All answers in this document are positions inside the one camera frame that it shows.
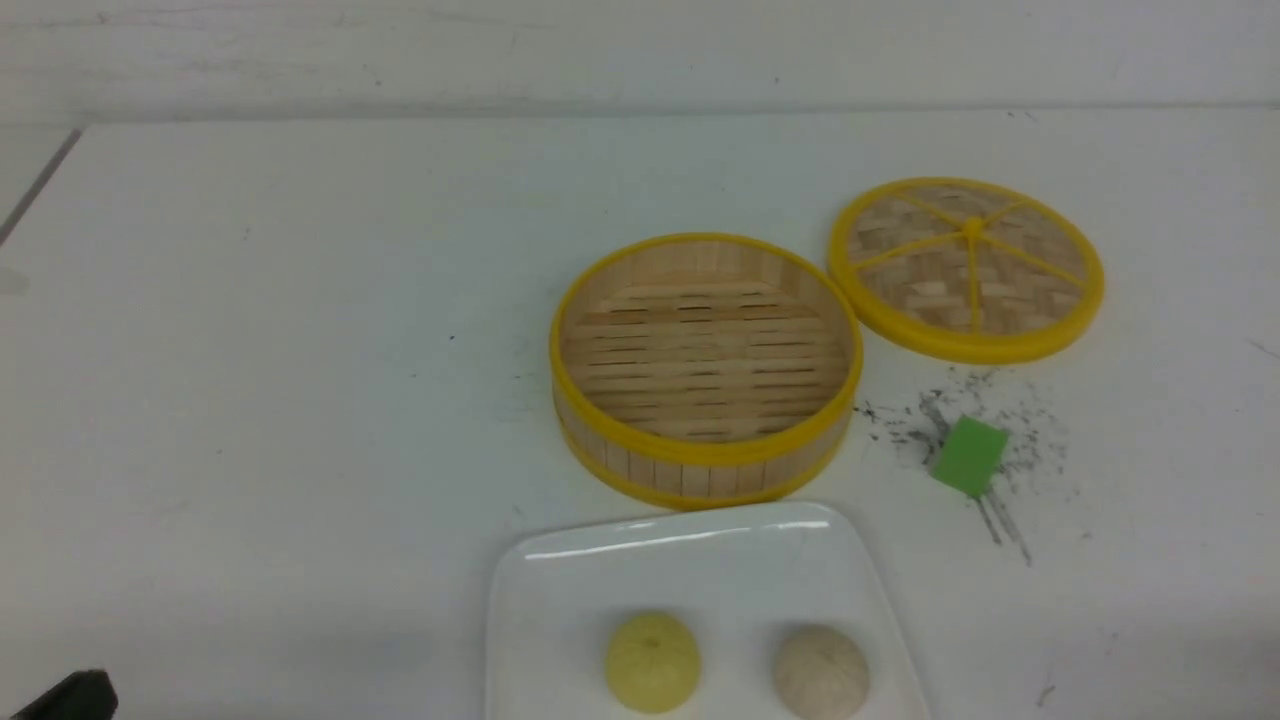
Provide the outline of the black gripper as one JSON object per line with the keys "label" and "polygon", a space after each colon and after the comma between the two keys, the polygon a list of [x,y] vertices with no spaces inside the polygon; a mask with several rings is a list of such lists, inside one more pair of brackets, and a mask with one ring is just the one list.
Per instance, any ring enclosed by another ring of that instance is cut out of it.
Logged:
{"label": "black gripper", "polygon": [[10,716],[14,720],[111,720],[119,698],[104,669],[78,670]]}

